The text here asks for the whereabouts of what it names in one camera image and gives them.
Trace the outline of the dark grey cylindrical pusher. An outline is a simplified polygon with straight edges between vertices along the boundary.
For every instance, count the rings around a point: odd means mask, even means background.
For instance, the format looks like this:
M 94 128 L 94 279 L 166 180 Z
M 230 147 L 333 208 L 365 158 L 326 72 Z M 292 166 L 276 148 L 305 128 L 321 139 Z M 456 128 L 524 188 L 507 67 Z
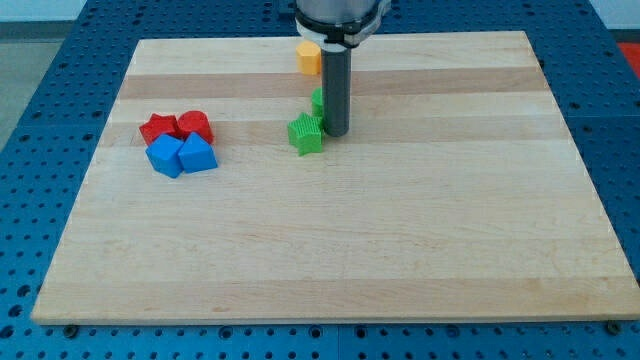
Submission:
M 321 52 L 323 127 L 341 137 L 349 130 L 351 51 Z

